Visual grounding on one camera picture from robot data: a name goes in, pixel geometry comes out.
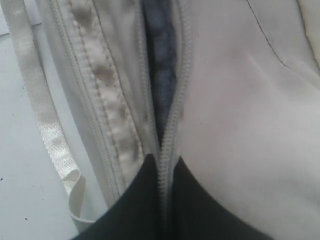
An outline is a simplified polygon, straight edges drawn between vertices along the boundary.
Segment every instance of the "zipper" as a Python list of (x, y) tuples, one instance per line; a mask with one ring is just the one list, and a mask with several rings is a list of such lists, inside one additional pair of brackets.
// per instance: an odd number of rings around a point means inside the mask
[[(91, 104), (91, 101), (88, 97), (88, 93), (85, 87), (85, 84), (82, 79), (82, 74), (80, 72), (79, 66), (77, 64), (76, 56), (73, 52), (73, 48), (71, 46), (69, 36), (67, 34), (67, 30), (63, 21), (62, 14), (60, 12), (60, 7), (58, 4), (58, 0), (52, 0), (50, 1), (50, 7), (51, 7), (51, 12), (53, 13), (53, 18), (55, 21), (55, 25), (57, 27), (58, 34), (60, 35), (60, 38), (63, 41), (63, 45), (66, 51), (67, 59), (71, 65), (72, 71), (74, 78), (76, 80), (76, 84), (80, 88), (80, 97), (81, 101), (83, 102), (84, 108), (87, 113), (89, 113), (89, 121), (93, 125), (93, 131), (94, 135), (97, 137), (99, 134), (97, 133), (100, 129), (98, 120), (96, 119), (96, 114), (94, 111), (94, 107)], [(109, 184), (109, 189), (112, 191), (112, 196), (108, 196), (109, 199), (115, 203), (119, 198), (120, 198), (120, 191), (117, 186), (117, 180), (116, 180), (116, 174), (113, 171), (113, 164), (111, 160), (108, 157), (108, 152), (106, 149), (100, 149), (102, 159), (105, 163), (105, 170), (107, 173), (107, 178), (108, 178), (108, 184)]]
[(188, 4), (186, 0), (174, 1), (177, 3), (181, 21), (180, 27), (182, 28), (182, 64), (181, 74), (178, 76), (176, 92), (164, 132), (158, 166), (159, 201), (162, 212), (162, 231), (165, 239), (170, 234), (170, 203), (174, 164), (176, 163), (174, 151), (176, 148), (177, 130), (192, 65), (192, 32)]
[(146, 27), (145, 27), (145, 18), (143, 15), (143, 4), (142, 0), (135, 1), (136, 13), (138, 15), (137, 21), (137, 35), (138, 35), (138, 51), (139, 51), (139, 62), (140, 62), (140, 71), (141, 71), (141, 81), (144, 94), (144, 102), (146, 104), (146, 114), (149, 130), (151, 132), (151, 140), (154, 140), (155, 146), (152, 149), (154, 158), (159, 162), (160, 155), (160, 143), (158, 139), (156, 119), (155, 119), (155, 110), (153, 105), (153, 96), (150, 83), (150, 74), (149, 74), (149, 64), (148, 64), (148, 52), (147, 52), (147, 37), (146, 37)]

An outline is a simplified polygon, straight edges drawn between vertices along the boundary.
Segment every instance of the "white strap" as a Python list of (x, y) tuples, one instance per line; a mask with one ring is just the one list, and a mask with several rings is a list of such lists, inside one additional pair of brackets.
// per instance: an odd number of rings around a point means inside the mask
[(86, 228), (94, 223), (80, 218), (86, 179), (71, 154), (59, 122), (24, 0), (0, 1), (44, 144), (69, 196), (71, 216)]

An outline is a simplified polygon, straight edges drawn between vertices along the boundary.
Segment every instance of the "white surface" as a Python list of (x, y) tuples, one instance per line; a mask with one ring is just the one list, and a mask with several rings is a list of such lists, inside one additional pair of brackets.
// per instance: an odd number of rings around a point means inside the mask
[[(71, 151), (87, 178), (84, 215), (97, 219), (106, 211), (106, 204), (62, 92), (45, 35), (41, 27), (37, 28), (52, 97)], [(68, 198), (41, 139), (9, 35), (0, 37), (0, 113), (0, 239), (74, 237), (78, 231), (70, 218)]]
[[(25, 2), (26, 10), (28, 11), (31, 24), (33, 26), (40, 24), (42, 21), (38, 13), (36, 0), (24, 0), (24, 2)], [(7, 25), (5, 16), (2, 12), (1, 4), (0, 4), (0, 36), (6, 35), (8, 33), (9, 33), (8, 25)]]

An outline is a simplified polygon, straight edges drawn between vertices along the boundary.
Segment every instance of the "gray fabric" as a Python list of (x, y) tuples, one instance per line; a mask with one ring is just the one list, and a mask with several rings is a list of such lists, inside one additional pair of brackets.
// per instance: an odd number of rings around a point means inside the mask
[(176, 35), (171, 0), (143, 0), (150, 79), (159, 141), (164, 136), (176, 90)]

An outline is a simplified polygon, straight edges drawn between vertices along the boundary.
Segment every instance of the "zipper teeth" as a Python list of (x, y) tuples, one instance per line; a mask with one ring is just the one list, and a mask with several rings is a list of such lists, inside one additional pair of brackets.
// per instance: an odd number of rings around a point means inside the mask
[[(86, 93), (86, 89), (85, 87), (80, 83), (82, 81), (82, 77), (81, 77), (81, 73), (80, 70), (78, 68), (77, 65), (77, 60), (75, 59), (74, 53), (73, 53), (73, 49), (70, 46), (70, 42), (69, 42), (69, 37), (66, 33), (66, 29), (65, 29), (65, 25), (60, 13), (60, 7), (58, 4), (58, 0), (52, 0), (51, 1), (51, 8), (52, 8), (52, 12), (53, 12), (53, 17), (57, 26), (57, 30), (58, 33), (63, 41), (63, 45), (66, 51), (66, 55), (68, 58), (68, 61), (71, 65), (75, 80), (76, 80), (76, 84), (78, 85), (78, 87), (80, 88), (80, 92), (81, 93)], [(91, 102), (89, 99), (86, 99), (84, 96), (82, 96), (81, 94), (81, 101), (84, 103), (84, 108), (86, 110), (87, 113), (89, 114), (89, 119), (90, 119), (90, 123), (94, 125), (93, 127), (93, 131), (94, 131), (94, 135), (97, 136), (97, 130), (100, 127), (95, 124), (95, 120), (93, 119), (93, 114), (94, 114), (94, 109), (93, 106), (91, 106)], [(113, 168), (112, 168), (112, 163), (109, 161), (109, 159), (104, 159), (104, 162), (106, 164), (106, 171), (107, 171), (107, 177), (108, 177), (108, 184), (110, 189), (112, 190), (112, 198), (113, 198), (113, 202), (115, 202), (117, 199), (119, 199), (120, 197), (120, 193), (116, 184), (116, 178), (115, 178), (115, 173), (113, 172)]]
[(182, 27), (182, 66), (181, 76), (177, 83), (175, 97), (173, 99), (172, 108), (168, 117), (168, 123), (164, 132), (162, 151), (160, 154), (160, 163), (158, 169), (158, 184), (159, 184), (159, 198), (160, 207), (162, 210), (163, 230), (166, 234), (168, 230), (169, 220), (169, 207), (170, 207), (170, 195), (171, 184), (173, 174), (173, 161), (172, 157), (175, 150), (176, 132), (181, 116), (181, 110), (185, 98), (185, 92), (188, 86), (189, 75), (192, 64), (192, 33), (191, 23), (189, 19), (189, 10), (186, 0), (177, 1), (181, 27)]
[(147, 52), (147, 39), (146, 39), (146, 28), (145, 19), (142, 10), (142, 0), (136, 0), (136, 12), (138, 14), (137, 21), (137, 32), (138, 32), (138, 50), (139, 50), (139, 62), (141, 70), (141, 81), (144, 94), (144, 101), (146, 104), (147, 121), (150, 127), (151, 136), (155, 141), (155, 153), (154, 158), (159, 159), (160, 143), (158, 140), (155, 110), (153, 105), (153, 96), (151, 90), (150, 76), (149, 76), (149, 64), (148, 64), (148, 52)]

